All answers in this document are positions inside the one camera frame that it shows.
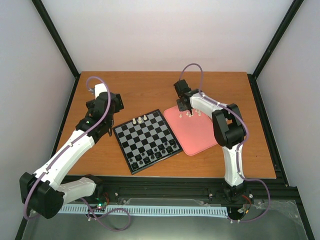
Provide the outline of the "pink plastic tray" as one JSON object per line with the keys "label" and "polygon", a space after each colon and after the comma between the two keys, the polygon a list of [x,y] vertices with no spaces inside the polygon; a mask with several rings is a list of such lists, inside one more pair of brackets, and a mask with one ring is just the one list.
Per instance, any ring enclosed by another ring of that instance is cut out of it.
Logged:
{"label": "pink plastic tray", "polygon": [[187,112],[189,111],[179,111],[177,106],[173,106],[163,113],[184,153],[194,156],[217,145],[212,120],[197,109],[189,112],[189,116],[186,115]]}

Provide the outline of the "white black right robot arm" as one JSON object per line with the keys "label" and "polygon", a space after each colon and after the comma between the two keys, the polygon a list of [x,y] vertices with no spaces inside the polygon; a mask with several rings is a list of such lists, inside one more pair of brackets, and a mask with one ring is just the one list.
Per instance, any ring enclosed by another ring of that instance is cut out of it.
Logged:
{"label": "white black right robot arm", "polygon": [[197,88],[192,90],[184,79],[173,86],[180,111],[191,112],[195,109],[212,119],[214,138],[222,147],[224,156],[224,197],[230,203],[235,202],[245,191],[242,149],[247,129],[239,107],[234,103],[220,103]]}

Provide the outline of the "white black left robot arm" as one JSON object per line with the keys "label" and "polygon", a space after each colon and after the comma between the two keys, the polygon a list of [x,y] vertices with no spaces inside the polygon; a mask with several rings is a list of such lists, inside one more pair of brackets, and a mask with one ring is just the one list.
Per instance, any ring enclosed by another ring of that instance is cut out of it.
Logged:
{"label": "white black left robot arm", "polygon": [[109,91],[104,83],[92,89],[95,98],[86,103],[87,113],[79,121],[68,141],[33,174],[25,172],[19,179],[24,210],[34,210],[46,219],[54,217],[61,208],[80,198],[92,201],[103,198],[102,180],[87,174],[68,183],[63,179],[75,163],[105,134],[111,134],[113,115],[124,108],[120,94]]}

